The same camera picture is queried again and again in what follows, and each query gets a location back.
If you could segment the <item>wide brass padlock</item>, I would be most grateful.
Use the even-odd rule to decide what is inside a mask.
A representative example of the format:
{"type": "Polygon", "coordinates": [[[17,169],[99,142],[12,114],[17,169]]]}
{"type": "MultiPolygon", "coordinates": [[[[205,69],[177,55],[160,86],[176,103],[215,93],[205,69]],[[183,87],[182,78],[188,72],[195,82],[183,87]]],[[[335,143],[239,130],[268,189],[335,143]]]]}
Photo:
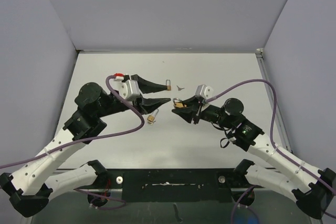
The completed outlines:
{"type": "Polygon", "coordinates": [[[173,99],[173,106],[175,109],[181,109],[181,108],[186,108],[187,105],[179,98],[174,98],[173,99]]]}

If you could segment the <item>long-shackle brass padlock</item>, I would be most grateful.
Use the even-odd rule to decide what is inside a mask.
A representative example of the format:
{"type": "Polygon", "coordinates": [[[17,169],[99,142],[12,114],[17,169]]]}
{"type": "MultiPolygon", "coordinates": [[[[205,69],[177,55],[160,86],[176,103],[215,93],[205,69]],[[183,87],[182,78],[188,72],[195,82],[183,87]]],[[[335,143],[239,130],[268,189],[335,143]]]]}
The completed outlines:
{"type": "Polygon", "coordinates": [[[157,116],[157,114],[159,113],[159,109],[155,109],[151,114],[148,115],[147,117],[147,124],[149,125],[153,125],[155,123],[155,118],[157,116]]]}
{"type": "Polygon", "coordinates": [[[172,90],[170,79],[166,79],[166,87],[167,87],[167,91],[171,91],[172,90]]]}

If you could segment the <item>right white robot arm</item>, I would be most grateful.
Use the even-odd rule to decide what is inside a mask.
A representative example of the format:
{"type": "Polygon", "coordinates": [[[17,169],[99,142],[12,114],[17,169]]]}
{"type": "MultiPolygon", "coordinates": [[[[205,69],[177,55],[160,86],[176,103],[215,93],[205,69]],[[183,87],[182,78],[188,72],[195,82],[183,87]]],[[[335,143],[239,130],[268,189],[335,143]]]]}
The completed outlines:
{"type": "Polygon", "coordinates": [[[174,99],[172,112],[187,123],[209,122],[225,131],[234,145],[276,169],[271,172],[254,162],[243,160],[236,168],[234,182],[241,187],[261,186],[293,200],[298,208],[314,219],[321,219],[334,198],[335,172],[319,169],[294,156],[278,144],[272,143],[261,128],[244,115],[244,105],[229,98],[222,107],[209,105],[204,98],[174,99]]]}

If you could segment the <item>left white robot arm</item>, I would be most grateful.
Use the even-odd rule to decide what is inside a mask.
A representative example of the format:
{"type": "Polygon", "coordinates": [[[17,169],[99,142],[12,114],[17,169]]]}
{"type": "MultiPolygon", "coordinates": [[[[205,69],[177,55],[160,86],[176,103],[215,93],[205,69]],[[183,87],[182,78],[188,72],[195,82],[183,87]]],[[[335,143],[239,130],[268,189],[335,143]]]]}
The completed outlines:
{"type": "Polygon", "coordinates": [[[75,98],[77,110],[63,128],[35,157],[22,161],[22,168],[1,174],[1,188],[8,194],[14,209],[23,217],[32,217],[44,209],[54,198],[83,186],[96,188],[108,182],[108,172],[98,161],[88,161],[79,168],[54,175],[75,152],[94,140],[102,139],[107,127],[103,117],[133,111],[140,119],[140,126],[117,133],[130,134],[144,126],[144,115],[168,103],[169,98],[145,99],[144,94],[170,91],[170,81],[157,84],[137,74],[116,73],[106,78],[110,92],[95,82],[84,84],[75,98]]]}

